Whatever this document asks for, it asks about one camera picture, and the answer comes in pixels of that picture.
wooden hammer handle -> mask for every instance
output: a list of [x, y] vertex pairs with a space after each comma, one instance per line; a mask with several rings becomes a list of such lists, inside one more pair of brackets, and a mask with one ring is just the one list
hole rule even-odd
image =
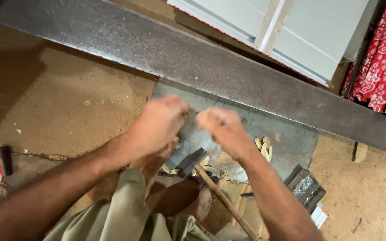
[[206, 174], [205, 170], [202, 169], [201, 166], [195, 167], [197, 173], [202, 177], [205, 183], [208, 185], [209, 189], [211, 189], [212, 193], [217, 196], [218, 200], [228, 209], [231, 215], [235, 218], [235, 220], [239, 223], [239, 225], [244, 229], [244, 231], [248, 234], [248, 236], [253, 240], [259, 240], [259, 235], [254, 232], [253, 228], [245, 221], [244, 217], [236, 210], [235, 206], [232, 202], [224, 195], [224, 193], [215, 185], [212, 179]]

metal bar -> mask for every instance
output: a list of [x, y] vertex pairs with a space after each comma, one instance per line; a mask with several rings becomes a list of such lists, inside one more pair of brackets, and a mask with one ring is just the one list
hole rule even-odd
[[0, 24], [386, 151], [386, 116], [105, 0], [0, 0]]
[[253, 47], [270, 55], [284, 23], [290, 14], [294, 0], [272, 0], [263, 19], [262, 26], [254, 40]]

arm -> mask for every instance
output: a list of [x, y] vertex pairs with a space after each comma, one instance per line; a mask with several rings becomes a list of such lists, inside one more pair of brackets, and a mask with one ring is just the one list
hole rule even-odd
[[0, 240], [34, 240], [43, 235], [110, 172], [169, 143], [190, 111], [177, 96], [150, 102], [124, 135], [10, 195], [0, 203]]
[[306, 209], [254, 146], [236, 112], [209, 108], [196, 120], [245, 169], [272, 239], [323, 240]]

khaki clothing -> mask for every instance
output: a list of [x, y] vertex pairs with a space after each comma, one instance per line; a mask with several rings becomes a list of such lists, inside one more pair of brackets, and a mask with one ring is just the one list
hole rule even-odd
[[128, 169], [122, 175], [111, 199], [100, 200], [59, 223], [45, 241], [218, 241], [196, 219], [178, 214], [165, 219], [152, 214], [145, 203], [142, 173]]

hand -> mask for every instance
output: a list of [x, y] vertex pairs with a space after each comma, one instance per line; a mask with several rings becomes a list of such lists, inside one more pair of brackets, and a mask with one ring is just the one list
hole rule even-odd
[[236, 111], [211, 107], [200, 112], [196, 121], [201, 129], [209, 131], [224, 151], [238, 162], [247, 160], [251, 151], [257, 150]]
[[124, 134], [130, 151], [139, 158], [161, 150], [174, 139], [192, 110], [176, 95], [148, 102]]

